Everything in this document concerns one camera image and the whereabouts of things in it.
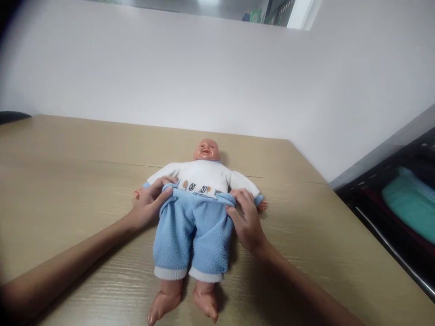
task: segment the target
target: folded cloth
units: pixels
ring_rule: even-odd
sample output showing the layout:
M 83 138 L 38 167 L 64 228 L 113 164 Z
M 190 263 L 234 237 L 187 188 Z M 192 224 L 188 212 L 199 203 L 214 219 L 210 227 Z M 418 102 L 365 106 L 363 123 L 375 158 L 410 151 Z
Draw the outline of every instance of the folded cloth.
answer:
M 388 207 L 415 232 L 435 244 L 435 190 L 410 170 L 399 167 L 399 176 L 383 190 Z
M 167 280 L 184 278 L 193 242 L 189 275 L 203 282 L 218 283 L 228 268 L 233 229 L 225 205 L 235 206 L 236 200 L 228 193 L 217 193 L 213 198 L 179 186 L 180 183 L 170 183 L 162 189 L 174 188 L 172 196 L 160 209 L 153 248 L 154 274 Z

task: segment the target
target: light blue fleece pants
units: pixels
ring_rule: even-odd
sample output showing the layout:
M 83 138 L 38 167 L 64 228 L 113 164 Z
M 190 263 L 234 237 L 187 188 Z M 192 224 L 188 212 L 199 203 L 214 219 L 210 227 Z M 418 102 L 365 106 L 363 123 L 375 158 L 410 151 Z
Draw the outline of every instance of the light blue fleece pants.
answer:
M 178 184 L 167 184 L 162 191 L 167 187 L 174 190 L 160 209 L 153 248 L 154 274 L 166 280 L 184 278 L 193 242 L 189 275 L 203 282 L 222 281 L 233 229 L 225 205 L 235 206 L 236 200 L 227 193 L 216 194 L 217 198 L 189 193 L 178 189 Z

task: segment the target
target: wooden table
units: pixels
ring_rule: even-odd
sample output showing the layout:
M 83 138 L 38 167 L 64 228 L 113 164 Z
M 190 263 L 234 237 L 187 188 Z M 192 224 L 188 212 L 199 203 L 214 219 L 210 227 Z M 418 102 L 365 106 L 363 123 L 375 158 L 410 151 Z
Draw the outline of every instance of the wooden table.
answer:
M 0 126 L 3 282 L 122 217 L 133 191 L 213 138 L 223 163 L 269 201 L 273 245 L 367 325 L 433 325 L 435 306 L 286 140 L 54 116 Z M 144 325 L 158 291 L 150 229 L 108 256 L 59 300 L 45 325 Z M 192 300 L 158 325 L 211 325 Z M 300 325 L 282 289 L 235 239 L 222 282 L 219 325 Z

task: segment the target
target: doll head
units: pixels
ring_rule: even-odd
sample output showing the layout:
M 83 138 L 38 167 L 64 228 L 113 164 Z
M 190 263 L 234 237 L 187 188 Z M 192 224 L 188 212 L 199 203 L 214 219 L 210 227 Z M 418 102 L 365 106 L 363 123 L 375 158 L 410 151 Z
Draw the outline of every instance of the doll head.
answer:
M 220 160 L 221 155 L 219 153 L 218 144 L 212 139 L 203 139 L 199 142 L 196 148 L 193 159 L 206 159 L 209 161 Z

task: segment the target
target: doll foot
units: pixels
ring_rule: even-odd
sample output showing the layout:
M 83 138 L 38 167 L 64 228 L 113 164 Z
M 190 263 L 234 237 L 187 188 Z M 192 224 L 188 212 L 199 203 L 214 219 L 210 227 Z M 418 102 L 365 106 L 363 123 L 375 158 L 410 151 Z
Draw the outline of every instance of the doll foot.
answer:
M 148 326 L 153 326 L 155 322 L 161 319 L 166 313 L 175 309 L 180 302 L 181 293 L 165 294 L 162 291 L 159 291 L 155 296 L 150 312 L 148 313 Z
M 201 291 L 201 287 L 198 289 L 198 284 L 193 290 L 193 300 L 197 304 L 198 307 L 204 312 L 204 314 L 212 319 L 213 324 L 216 324 L 218 315 L 218 302 L 216 301 L 216 296 L 213 292 L 213 287 L 211 287 L 211 291 L 203 292 Z
M 135 198 L 136 198 L 136 199 L 139 199 L 140 196 L 142 195 L 142 188 L 141 188 L 141 189 L 138 189 L 138 190 L 135 190 L 135 192 L 133 193 L 133 195 L 135 195 Z

